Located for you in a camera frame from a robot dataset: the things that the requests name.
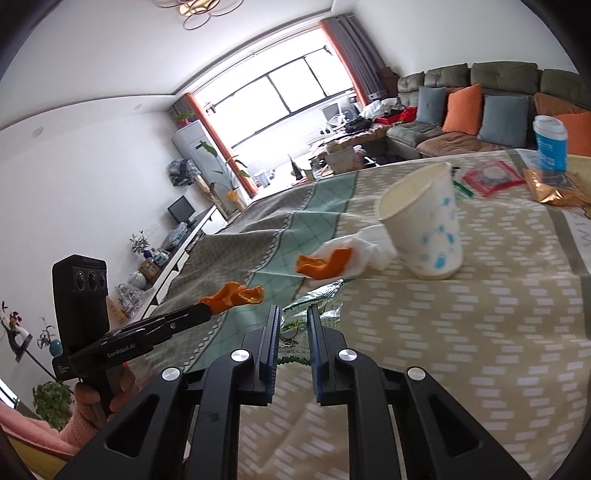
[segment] human hand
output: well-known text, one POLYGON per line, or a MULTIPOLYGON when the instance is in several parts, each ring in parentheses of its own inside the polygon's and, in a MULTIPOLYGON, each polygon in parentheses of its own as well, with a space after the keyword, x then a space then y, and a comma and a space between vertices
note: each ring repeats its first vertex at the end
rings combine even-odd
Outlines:
MULTIPOLYGON (((109 415, 108 420, 125 407, 139 392, 139 385, 135 381, 135 375, 129 367, 123 368, 123 372, 119 378, 119 386, 121 391, 113 397, 109 405, 113 413, 109 415)), ((78 382, 74 386, 74 398, 76 399, 76 407, 80 414, 96 427, 98 418, 96 417, 93 405, 100 402, 99 393, 94 388, 78 382)))

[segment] computer monitor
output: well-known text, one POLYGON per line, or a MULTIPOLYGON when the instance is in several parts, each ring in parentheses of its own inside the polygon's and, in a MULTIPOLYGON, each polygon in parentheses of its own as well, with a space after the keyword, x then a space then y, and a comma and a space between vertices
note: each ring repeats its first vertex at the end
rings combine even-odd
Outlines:
POLYGON ((178 223, 189 223, 189 219, 195 213, 195 209, 184 197, 184 195, 174 202, 170 207, 168 207, 168 211, 178 223))

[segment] ceiling light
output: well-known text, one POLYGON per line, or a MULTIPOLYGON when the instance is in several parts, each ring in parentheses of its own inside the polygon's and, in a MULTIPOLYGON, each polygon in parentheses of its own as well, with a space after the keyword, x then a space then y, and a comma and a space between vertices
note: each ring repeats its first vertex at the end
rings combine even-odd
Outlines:
POLYGON ((183 28, 197 30, 212 17, 221 17, 233 12, 244 0, 152 0, 160 8, 178 8, 185 17, 183 28))

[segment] bedspread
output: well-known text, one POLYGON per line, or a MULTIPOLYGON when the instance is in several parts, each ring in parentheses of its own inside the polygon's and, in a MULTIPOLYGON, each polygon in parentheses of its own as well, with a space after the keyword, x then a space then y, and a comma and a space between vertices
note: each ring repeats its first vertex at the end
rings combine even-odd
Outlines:
MULTIPOLYGON (((463 170, 500 159, 517 168, 528 151, 445 157, 463 170)), ((375 225, 388 186, 434 160, 343 174, 251 205, 230 227, 200 240, 159 312, 214 293, 225 281, 265 287, 265 302, 188 330, 137 359, 147 381, 170 365, 203 368, 262 326, 271 304, 310 287, 298 254, 375 225)), ((570 452, 587 415, 591 370, 588 302, 591 221, 582 209, 533 202, 525 186, 459 199, 465 263, 446 281, 421 281, 399 260, 366 271, 343 292, 348 345, 381 366, 426 369, 535 479, 570 452)), ((346 479, 346 408, 313 402, 310 370, 280 365, 270 408, 243 407, 241 478, 346 479)))

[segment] white paper cup with blue pattern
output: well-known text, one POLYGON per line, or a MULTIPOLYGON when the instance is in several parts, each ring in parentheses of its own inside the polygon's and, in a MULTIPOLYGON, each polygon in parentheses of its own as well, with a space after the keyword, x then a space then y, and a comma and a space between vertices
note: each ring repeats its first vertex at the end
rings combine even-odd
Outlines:
POLYGON ((444 280, 464 262, 452 166, 434 162, 396 182, 375 203, 398 256, 422 280, 444 280))

